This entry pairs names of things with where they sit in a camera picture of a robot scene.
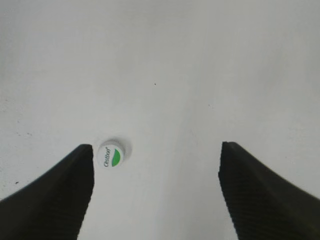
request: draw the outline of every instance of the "white surface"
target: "white surface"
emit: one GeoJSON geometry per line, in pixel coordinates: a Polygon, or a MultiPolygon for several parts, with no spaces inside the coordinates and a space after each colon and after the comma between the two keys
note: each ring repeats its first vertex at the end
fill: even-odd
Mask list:
{"type": "Polygon", "coordinates": [[[0,198],[113,136],[131,158],[96,168],[80,240],[235,240],[222,141],[320,197],[319,13],[318,0],[2,0],[0,198]]]}

